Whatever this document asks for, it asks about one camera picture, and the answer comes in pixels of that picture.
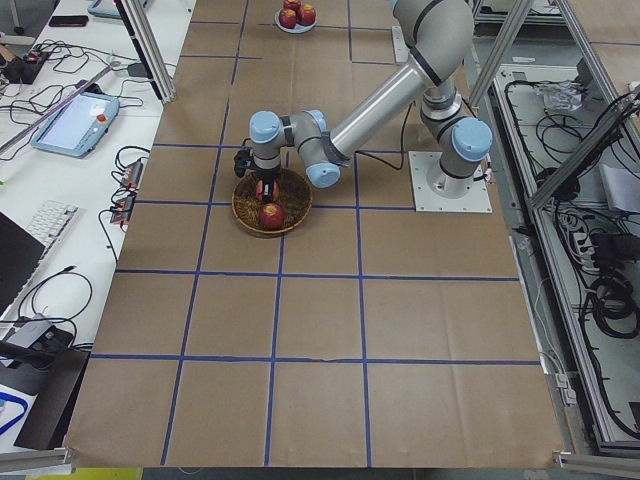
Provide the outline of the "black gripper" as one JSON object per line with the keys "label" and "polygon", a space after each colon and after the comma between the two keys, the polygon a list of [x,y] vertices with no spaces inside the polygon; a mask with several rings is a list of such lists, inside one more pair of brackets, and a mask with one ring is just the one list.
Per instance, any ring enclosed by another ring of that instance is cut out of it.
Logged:
{"label": "black gripper", "polygon": [[[264,183],[273,183],[280,175],[281,156],[276,154],[271,158],[262,158],[249,147],[241,148],[234,156],[234,174],[243,178],[248,170],[254,172],[259,179],[256,183],[255,195],[258,201],[264,201]],[[276,202],[280,197],[277,182],[271,187],[271,201]]]}

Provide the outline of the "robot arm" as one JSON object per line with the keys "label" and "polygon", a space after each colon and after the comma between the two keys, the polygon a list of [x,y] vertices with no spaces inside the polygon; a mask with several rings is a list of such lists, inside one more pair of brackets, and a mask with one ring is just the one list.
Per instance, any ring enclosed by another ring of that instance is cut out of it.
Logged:
{"label": "robot arm", "polygon": [[492,145],[489,127],[463,112],[454,84],[454,73],[472,44],[472,9],[464,0],[395,1],[392,14],[408,48],[399,70],[334,128],[327,127],[319,110],[283,116],[254,113],[249,144],[234,157],[237,177],[252,171],[266,185],[277,181],[280,151],[293,147],[312,185],[330,187],[359,147],[419,100],[420,118],[442,149],[438,163],[428,170],[430,189],[448,199],[468,193]]}

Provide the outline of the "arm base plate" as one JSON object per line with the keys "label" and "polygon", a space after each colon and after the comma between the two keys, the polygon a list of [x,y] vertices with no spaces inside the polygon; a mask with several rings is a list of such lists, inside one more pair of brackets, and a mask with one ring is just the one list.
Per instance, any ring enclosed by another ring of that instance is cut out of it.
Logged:
{"label": "arm base plate", "polygon": [[486,182],[475,181],[481,168],[477,167],[469,178],[453,178],[442,170],[441,156],[441,152],[409,152],[415,210],[490,214],[493,209]]}

